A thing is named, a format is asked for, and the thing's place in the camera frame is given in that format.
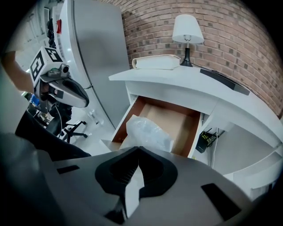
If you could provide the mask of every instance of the brick wall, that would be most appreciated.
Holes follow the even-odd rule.
[[[173,42],[177,15],[199,22],[203,45],[190,45],[191,61],[248,86],[277,114],[283,110],[281,59],[265,28],[238,0],[102,0],[122,10],[129,62],[157,54],[184,56]]]

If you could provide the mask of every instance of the refrigerator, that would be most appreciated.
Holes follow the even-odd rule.
[[[130,69],[120,8],[66,0],[60,19],[57,35],[71,76],[86,89],[96,113],[116,128],[130,106],[125,82],[108,78]]]

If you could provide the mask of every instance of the plastic bag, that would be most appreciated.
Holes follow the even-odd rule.
[[[171,152],[173,140],[168,133],[145,117],[133,115],[126,124],[128,136],[120,149],[125,147],[145,146]]]

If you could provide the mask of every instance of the open drawer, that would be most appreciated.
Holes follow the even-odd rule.
[[[119,149],[123,140],[127,137],[126,123],[132,115],[146,117],[167,132],[174,140],[172,153],[188,157],[190,151],[195,149],[198,139],[197,131],[201,127],[200,112],[172,103],[138,96],[117,127],[112,141],[105,143],[110,150]]]

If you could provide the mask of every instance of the white wall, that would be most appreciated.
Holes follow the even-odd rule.
[[[272,151],[264,141],[235,125],[218,139],[214,169],[221,174],[232,173],[256,163]]]

